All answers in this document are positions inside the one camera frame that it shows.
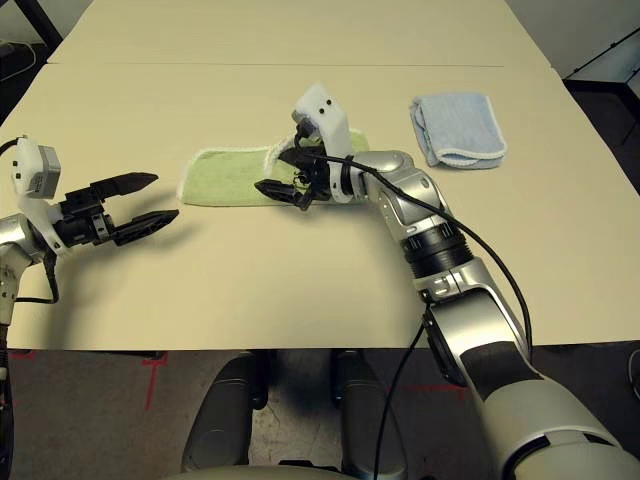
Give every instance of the white bracket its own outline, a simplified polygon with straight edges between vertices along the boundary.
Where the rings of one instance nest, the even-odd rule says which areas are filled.
[[[60,163],[51,147],[38,145],[33,139],[18,139],[11,171],[13,187],[18,196],[18,208],[40,232],[56,255],[68,252],[53,223],[62,219],[60,209],[49,205],[44,198],[53,198],[60,176]]]
[[[327,155],[345,158],[353,154],[349,120],[338,101],[320,83],[312,85],[300,97],[293,111],[293,119],[300,123],[308,119],[316,127],[311,138],[320,137]],[[342,164],[329,162],[329,182],[331,194],[338,203],[348,203],[353,195],[343,193],[340,183]]]

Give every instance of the white tabletop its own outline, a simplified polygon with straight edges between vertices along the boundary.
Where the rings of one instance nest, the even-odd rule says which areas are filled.
[[[549,66],[502,0],[94,0],[49,61]]]
[[[57,201],[91,181],[148,171],[160,180],[107,201],[116,223],[154,209],[181,212],[134,244],[74,248],[58,267],[62,300],[16,305],[10,346],[406,346],[423,306],[373,211],[207,208],[175,199],[197,150],[271,144],[290,134],[294,102],[317,80],[372,149],[413,155],[454,213],[502,255],[529,302],[537,344],[640,338],[640,199],[551,70],[48,65],[0,139],[26,133],[57,149]],[[408,105],[415,95],[443,91],[491,96],[510,148],[503,166],[426,167]],[[15,211],[5,174],[0,217]],[[47,294],[42,267],[27,270],[20,293]]]

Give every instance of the cable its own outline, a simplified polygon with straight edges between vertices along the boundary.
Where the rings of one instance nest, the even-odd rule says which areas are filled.
[[[15,147],[16,145],[18,145],[17,138],[14,138],[13,140],[9,140],[8,142],[3,143],[2,146],[0,146],[0,155],[2,155],[4,152],[9,150],[11,147]]]
[[[518,286],[518,283],[516,282],[516,279],[513,277],[513,275],[507,268],[507,265],[502,261],[502,259],[498,256],[495,250],[491,248],[491,246],[489,246],[489,244],[485,242],[482,239],[482,237],[480,237],[480,235],[478,235],[476,232],[471,230],[471,228],[467,227],[461,221],[457,220],[453,215],[450,215],[438,207],[434,207],[433,205],[430,205],[426,202],[423,202],[422,200],[412,197],[408,193],[405,193],[402,189],[396,187],[393,183],[387,180],[375,168],[354,162],[350,158],[330,157],[328,155],[319,155],[319,154],[309,153],[309,152],[304,152],[304,154],[309,157],[317,158],[319,160],[326,160],[328,162],[335,162],[335,163],[342,163],[343,165],[349,165],[350,167],[357,168],[359,170],[362,170],[363,172],[370,173],[376,178],[376,180],[378,180],[380,183],[382,183],[385,187],[387,187],[393,193],[398,195],[400,198],[406,200],[407,202],[413,203],[414,205],[418,205],[426,210],[429,210],[430,212],[435,213],[436,215],[444,218],[446,221],[454,224],[460,230],[462,230],[471,238],[473,238],[489,254],[489,256],[493,259],[493,261],[496,262],[496,264],[500,268],[500,271],[504,274],[507,281],[509,282],[509,285],[513,289],[513,293],[518,299],[518,303],[520,304],[520,308],[522,310],[522,317],[524,321],[524,331],[525,331],[525,337],[526,337],[525,340],[527,342],[527,349],[529,351],[529,361],[532,360],[533,338],[532,338],[532,332],[531,332],[531,317],[529,315],[529,307],[527,307],[527,302],[524,298],[524,295],[522,294],[522,291],[520,290],[520,287]]]
[[[629,360],[627,361],[627,375],[629,376],[629,383],[631,383],[631,389],[633,390],[633,394],[636,396],[638,400],[640,400],[640,391],[638,391],[638,388],[636,388],[636,386],[634,385],[634,378],[633,378],[634,376],[631,371],[632,370],[631,367],[633,364],[633,357],[635,357],[639,352],[640,352],[640,348],[631,352],[631,355],[629,355]]]
[[[4,379],[0,380],[0,478],[9,478],[13,458],[13,398],[9,375],[9,352],[7,351],[8,325],[0,325],[0,369]]]
[[[591,65],[591,63],[595,62],[597,59],[599,59],[602,55],[604,55],[605,53],[607,53],[610,50],[613,50],[615,47],[617,47],[618,45],[620,45],[622,42],[624,42],[627,38],[632,37],[633,35],[635,35],[636,33],[640,32],[640,27],[636,28],[633,32],[631,32],[628,35],[625,35],[623,38],[621,38],[620,40],[618,40],[617,42],[613,42],[611,45],[609,45],[609,48],[607,48],[606,50],[600,52],[598,55],[596,55],[595,57],[593,57],[591,60],[589,60],[587,63],[581,65],[578,68],[574,68],[573,72],[571,72],[569,75],[567,75],[566,77],[563,78],[563,80],[569,80],[569,77],[572,77],[573,75],[575,75],[576,73],[578,73],[580,70],[582,70],[584,67],[586,67],[587,65]]]
[[[31,44],[27,43],[27,42],[8,42],[8,43],[16,43],[18,45],[26,45],[27,48],[29,50],[31,50],[31,55],[33,55],[33,60],[31,61],[31,64],[28,67],[23,68],[22,70],[18,70],[17,72],[14,72],[10,75],[7,75],[6,77],[1,77],[0,78],[0,82],[4,82],[5,80],[9,80],[10,78],[15,77],[16,75],[20,75],[21,73],[26,72],[27,70],[30,70],[38,61],[38,56],[36,55],[35,50],[33,49],[33,47],[31,46]]]
[[[52,298],[18,297],[16,298],[16,303],[45,303],[47,305],[53,305],[58,302],[60,299],[60,292],[58,290],[55,271],[57,260],[58,256],[55,252],[51,249],[47,249],[47,253],[45,253],[42,263],[44,264],[44,271],[47,274]]]
[[[393,397],[394,392],[396,391],[396,387],[398,386],[398,380],[400,379],[400,374],[404,369],[407,360],[413,353],[424,332],[424,325],[421,323],[420,328],[418,329],[418,333],[416,333],[415,338],[409,345],[409,348],[404,352],[402,360],[400,360],[400,364],[396,369],[396,373],[393,375],[393,380],[391,381],[391,387],[389,388],[389,393],[387,393],[387,399],[384,402],[384,409],[382,410],[382,419],[380,420],[380,429],[378,430],[378,440],[376,442],[376,456],[373,463],[373,480],[378,480],[378,472],[380,470],[380,451],[382,450],[382,438],[384,436],[384,426],[387,421],[387,414],[389,413],[389,409],[391,408],[391,397]]]

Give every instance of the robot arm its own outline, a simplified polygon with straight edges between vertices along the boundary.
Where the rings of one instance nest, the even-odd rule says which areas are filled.
[[[320,85],[298,102],[294,120],[298,137],[319,137],[327,152],[345,150],[346,115]],[[463,233],[372,174],[375,169],[394,188],[450,216],[437,186],[411,157],[363,152],[341,165],[327,162],[319,149],[322,145],[296,142],[280,156],[299,168],[298,180],[306,181],[305,195],[312,198],[300,202],[303,195],[293,186],[273,180],[258,182],[256,188],[303,210],[313,198],[329,197],[338,203],[366,199],[378,208],[427,305],[424,325],[440,370],[448,381],[472,392],[501,478],[640,478],[640,463],[586,407],[533,368],[519,322]]]
[[[156,175],[130,173],[90,184],[66,194],[50,205],[60,176],[60,163],[51,147],[19,138],[0,147],[0,154],[15,146],[12,179],[23,213],[0,219],[0,479],[8,478],[13,453],[13,410],[7,358],[7,333],[17,302],[56,303],[55,264],[71,247],[113,240],[118,246],[145,237],[169,224],[177,210],[151,212],[116,227],[102,203],[114,195],[136,192]],[[51,286],[51,299],[18,297],[25,269],[43,262]]]

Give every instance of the dark floor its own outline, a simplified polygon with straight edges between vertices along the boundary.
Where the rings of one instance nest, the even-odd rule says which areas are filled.
[[[38,68],[0,84],[0,123]],[[640,126],[616,95],[572,92],[640,192]],[[626,377],[640,342],[538,348],[535,363],[576,394],[640,457],[640,402]],[[210,382],[233,352],[171,352],[165,363],[80,352],[11,357],[16,417],[14,479],[158,479],[177,473]],[[402,355],[366,353],[387,385]],[[250,460],[340,464],[338,412],[329,402],[328,352],[280,352],[281,380],[254,414]],[[491,479],[468,393],[446,384],[429,351],[409,361],[394,400],[410,478]]]
[[[47,47],[43,44],[35,44],[32,45],[32,48],[36,54],[35,65],[19,75],[0,82],[0,125],[9,116],[13,107],[18,104],[22,95],[27,91],[29,85],[31,85],[31,82],[47,61],[49,56]],[[25,48],[21,48],[11,56],[0,57],[0,78],[6,78],[11,73],[28,66],[32,59],[33,54]]]

